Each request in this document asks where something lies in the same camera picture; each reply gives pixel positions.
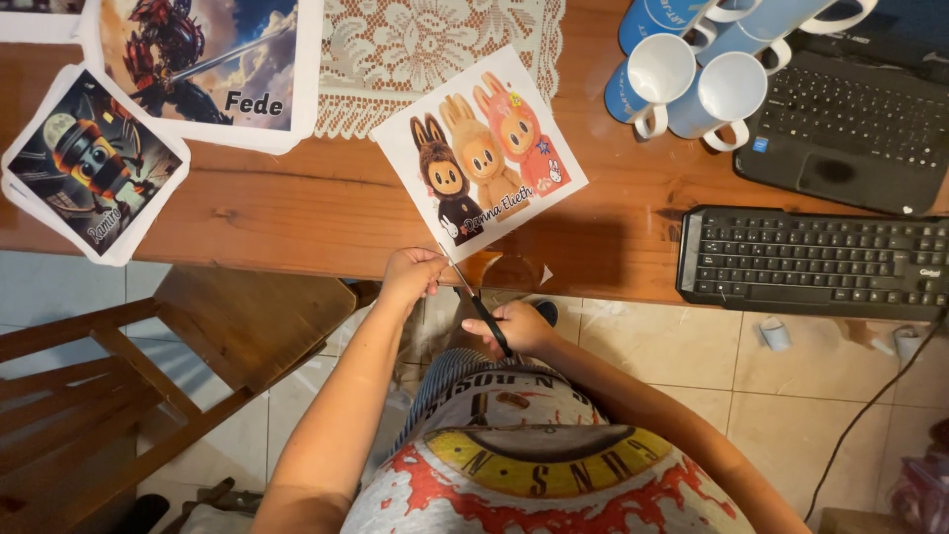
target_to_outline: beige bunny plush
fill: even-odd
[[[477,185],[477,203],[481,209],[491,210],[502,205],[501,200],[513,199],[524,183],[517,171],[508,167],[504,153],[491,130],[475,118],[468,101],[460,94],[445,97],[438,106],[441,120],[452,134],[452,151],[461,170]],[[503,209],[497,220],[504,220],[530,205],[523,199],[511,209]]]

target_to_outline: scissor handle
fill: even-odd
[[[481,320],[488,323],[488,328],[490,328],[491,333],[494,334],[494,339],[497,339],[497,344],[501,346],[504,355],[508,358],[513,358],[514,352],[511,350],[511,347],[508,347],[508,338],[501,332],[501,327],[497,326],[497,320],[491,315],[491,312],[484,307],[481,298],[472,296],[472,302],[474,303],[474,308],[477,310],[477,314],[481,315]]]

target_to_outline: intel sticker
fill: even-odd
[[[768,140],[763,137],[755,138],[752,150],[755,152],[764,152],[765,150],[768,150]]]

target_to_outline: lace table runner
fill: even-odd
[[[510,44],[549,105],[567,0],[326,0],[316,135],[365,137]]]

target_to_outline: wooden chair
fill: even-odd
[[[0,412],[0,532],[74,531],[295,371],[377,294],[371,282],[176,266],[151,298],[0,336],[0,363],[87,336],[109,354],[0,380],[0,409],[11,407]],[[149,317],[165,323],[233,394],[207,411],[196,406],[120,330]],[[173,413],[180,427],[107,476],[70,482],[155,408]]]

